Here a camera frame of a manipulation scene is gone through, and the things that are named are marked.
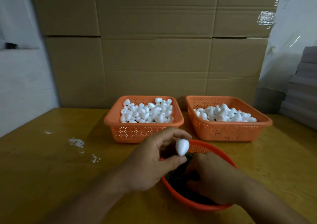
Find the orange plastic basket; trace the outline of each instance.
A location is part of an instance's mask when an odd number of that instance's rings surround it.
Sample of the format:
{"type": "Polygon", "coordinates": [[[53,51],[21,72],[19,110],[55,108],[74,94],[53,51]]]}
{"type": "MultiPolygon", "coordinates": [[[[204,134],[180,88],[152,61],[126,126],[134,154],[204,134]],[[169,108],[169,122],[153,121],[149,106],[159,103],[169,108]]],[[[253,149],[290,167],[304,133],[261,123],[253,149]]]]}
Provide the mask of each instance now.
{"type": "Polygon", "coordinates": [[[116,103],[109,110],[105,116],[104,123],[110,127],[113,138],[116,142],[120,143],[140,143],[147,136],[159,132],[169,126],[180,127],[184,123],[184,117],[175,98],[170,96],[142,96],[142,95],[129,95],[120,97],[116,103]],[[131,103],[139,105],[144,103],[147,105],[149,102],[155,103],[155,98],[160,97],[164,100],[171,99],[173,105],[174,117],[173,123],[121,123],[120,110],[122,110],[122,103],[129,99],[131,103]]]}
{"type": "Polygon", "coordinates": [[[188,115],[198,137],[205,141],[251,142],[256,140],[260,132],[272,125],[272,120],[249,106],[242,100],[227,96],[187,96],[188,115]],[[225,103],[229,108],[236,108],[250,113],[257,122],[217,122],[199,118],[194,109],[207,108],[225,103]]]}
{"type": "MultiPolygon", "coordinates": [[[[222,150],[218,149],[215,146],[212,146],[208,143],[202,142],[202,141],[197,141],[197,140],[190,140],[189,141],[189,152],[201,152],[201,153],[207,153],[207,152],[212,152],[216,155],[219,155],[221,158],[223,158],[225,161],[227,161],[229,164],[237,168],[236,164],[230,159],[229,156],[227,156],[222,150]]],[[[200,203],[193,202],[185,197],[183,197],[181,194],[179,194],[176,190],[174,190],[171,185],[167,182],[165,177],[162,177],[162,182],[164,185],[167,187],[169,192],[181,203],[183,203],[186,206],[190,206],[192,208],[198,209],[198,210],[203,210],[203,211],[220,211],[229,208],[232,206],[232,204],[226,204],[226,205],[217,205],[217,206],[212,206],[212,205],[204,205],[200,203]]]]}

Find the forearm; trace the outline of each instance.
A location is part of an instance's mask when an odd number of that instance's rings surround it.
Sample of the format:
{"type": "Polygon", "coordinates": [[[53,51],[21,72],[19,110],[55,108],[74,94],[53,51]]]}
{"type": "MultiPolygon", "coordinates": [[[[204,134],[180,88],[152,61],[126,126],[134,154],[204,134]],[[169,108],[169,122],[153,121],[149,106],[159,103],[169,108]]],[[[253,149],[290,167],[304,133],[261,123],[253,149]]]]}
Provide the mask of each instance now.
{"type": "Polygon", "coordinates": [[[309,223],[258,181],[249,179],[238,203],[257,224],[309,223]]]}
{"type": "Polygon", "coordinates": [[[94,224],[101,223],[110,208],[125,193],[116,170],[93,184],[70,205],[49,216],[46,224],[94,224]]]}

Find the table surface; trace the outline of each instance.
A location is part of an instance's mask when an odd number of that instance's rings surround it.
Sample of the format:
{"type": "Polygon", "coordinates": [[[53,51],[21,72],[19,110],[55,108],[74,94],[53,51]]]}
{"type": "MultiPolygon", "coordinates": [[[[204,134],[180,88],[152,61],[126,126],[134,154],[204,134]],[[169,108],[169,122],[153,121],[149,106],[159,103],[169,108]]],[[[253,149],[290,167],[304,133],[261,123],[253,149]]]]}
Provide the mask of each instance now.
{"type": "MultiPolygon", "coordinates": [[[[0,138],[0,223],[34,223],[79,194],[136,147],[118,144],[108,110],[56,108],[0,138]],[[82,140],[76,145],[71,139],[82,140]]],[[[186,112],[180,128],[197,139],[186,112]]],[[[317,223],[317,131],[282,115],[252,143],[210,142],[238,168],[317,223]]],[[[239,206],[201,212],[182,206],[159,182],[124,196],[104,223],[253,223],[239,206]]]]}

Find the stacked cardboard boxes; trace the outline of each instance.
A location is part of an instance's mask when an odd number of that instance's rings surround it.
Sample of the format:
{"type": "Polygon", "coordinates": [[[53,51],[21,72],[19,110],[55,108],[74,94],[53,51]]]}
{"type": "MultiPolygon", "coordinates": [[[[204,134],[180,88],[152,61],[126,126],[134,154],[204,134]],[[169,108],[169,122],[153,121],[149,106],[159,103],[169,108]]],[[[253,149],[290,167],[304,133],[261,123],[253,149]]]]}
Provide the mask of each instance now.
{"type": "Polygon", "coordinates": [[[64,107],[122,95],[252,104],[276,0],[33,0],[64,107]]]}
{"type": "Polygon", "coordinates": [[[317,46],[304,49],[280,113],[317,130],[317,46]]]}

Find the left hand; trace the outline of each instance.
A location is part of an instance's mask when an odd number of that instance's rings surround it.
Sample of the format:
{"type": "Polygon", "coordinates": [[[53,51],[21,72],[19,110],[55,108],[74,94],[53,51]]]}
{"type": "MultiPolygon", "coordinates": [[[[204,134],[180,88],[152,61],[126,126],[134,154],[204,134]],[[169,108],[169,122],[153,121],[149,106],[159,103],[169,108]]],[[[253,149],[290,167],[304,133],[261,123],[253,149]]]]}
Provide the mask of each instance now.
{"type": "Polygon", "coordinates": [[[190,140],[186,131],[168,127],[159,133],[148,136],[117,168],[118,185],[123,185],[123,192],[146,191],[152,188],[162,176],[175,170],[187,161],[185,156],[174,155],[160,161],[160,150],[174,144],[176,138],[190,140]]]}

